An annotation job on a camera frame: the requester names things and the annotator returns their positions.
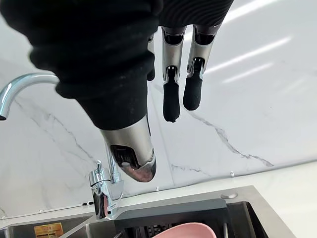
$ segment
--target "robotic finger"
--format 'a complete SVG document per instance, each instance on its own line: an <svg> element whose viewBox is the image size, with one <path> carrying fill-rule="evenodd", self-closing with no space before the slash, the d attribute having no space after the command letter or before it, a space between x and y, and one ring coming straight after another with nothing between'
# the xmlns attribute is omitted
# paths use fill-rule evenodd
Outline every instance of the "robotic finger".
<svg viewBox="0 0 317 238"><path fill-rule="evenodd" d="M163 115L166 121L175 122L179 117L178 79L186 27L162 27L163 33Z"/></svg>
<svg viewBox="0 0 317 238"><path fill-rule="evenodd" d="M218 29L219 26L193 26L192 44L187 64L188 76L183 98L184 107L189 111L197 109L200 104L203 73L206 70Z"/></svg>

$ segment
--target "white countertop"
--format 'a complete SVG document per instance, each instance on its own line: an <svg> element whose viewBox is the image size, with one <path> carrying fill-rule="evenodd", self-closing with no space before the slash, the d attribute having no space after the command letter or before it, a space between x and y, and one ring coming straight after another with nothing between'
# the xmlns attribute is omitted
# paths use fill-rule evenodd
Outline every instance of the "white countertop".
<svg viewBox="0 0 317 238"><path fill-rule="evenodd" d="M227 178L178 189L124 198L121 206L254 185L297 238L313 237L317 222L317 162L244 177ZM13 223L92 212L93 206L47 212L0 221L0 228Z"/></svg>

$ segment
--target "sink basin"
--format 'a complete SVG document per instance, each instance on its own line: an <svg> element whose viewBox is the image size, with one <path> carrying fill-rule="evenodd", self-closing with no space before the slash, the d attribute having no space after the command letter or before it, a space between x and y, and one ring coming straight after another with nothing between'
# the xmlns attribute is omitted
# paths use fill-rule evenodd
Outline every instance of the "sink basin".
<svg viewBox="0 0 317 238"><path fill-rule="evenodd" d="M69 216L67 218L54 218L42 221L33 221L27 223L13 224L0 230L0 238L36 238L34 227L61 223L64 233L70 231L74 227L89 219L89 215Z"/></svg>
<svg viewBox="0 0 317 238"><path fill-rule="evenodd" d="M61 238L114 238L118 233L120 238L152 238L189 222L208 225L217 238L295 238L253 186L122 207L112 219L94 219Z"/></svg>

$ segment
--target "white marble tile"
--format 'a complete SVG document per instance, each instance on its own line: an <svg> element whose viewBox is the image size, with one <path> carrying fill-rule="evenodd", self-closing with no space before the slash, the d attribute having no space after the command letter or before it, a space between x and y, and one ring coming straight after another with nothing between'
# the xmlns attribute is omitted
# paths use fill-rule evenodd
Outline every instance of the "white marble tile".
<svg viewBox="0 0 317 238"><path fill-rule="evenodd" d="M150 183L125 174L134 195L313 160L317 155L317 20L313 0L235 0L214 43L198 110L162 116L161 32L149 120L158 172ZM35 71L30 46L0 17L0 87ZM190 49L183 48L182 99ZM25 89L0 123L0 216L91 200L87 174L106 164L102 136L83 109L52 85Z"/></svg>
<svg viewBox="0 0 317 238"><path fill-rule="evenodd" d="M234 2L211 51L200 107L194 112L182 108L173 124L159 115L176 185L317 158L316 7L312 0ZM180 101L190 31L183 47ZM156 69L151 91L162 112L161 54Z"/></svg>
<svg viewBox="0 0 317 238"><path fill-rule="evenodd" d="M28 48L21 44L22 51ZM38 71L23 59L15 62L15 58L5 57L0 58L0 87ZM153 108L149 101L158 172L150 183L138 183L122 173L125 195L173 186ZM95 168L95 160L107 167L99 130L77 102L62 98L50 84L26 88L16 97L8 120L0 123L0 151L0 217L91 201L88 173Z"/></svg>

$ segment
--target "faucet spout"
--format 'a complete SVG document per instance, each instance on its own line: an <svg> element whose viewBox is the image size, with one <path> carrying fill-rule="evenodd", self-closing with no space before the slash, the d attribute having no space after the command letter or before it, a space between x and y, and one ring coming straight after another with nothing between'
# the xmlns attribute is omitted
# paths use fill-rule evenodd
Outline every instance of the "faucet spout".
<svg viewBox="0 0 317 238"><path fill-rule="evenodd" d="M15 96L24 88L33 84L57 84L58 78L53 73L29 73L15 78L0 92L0 120L6 120Z"/></svg>

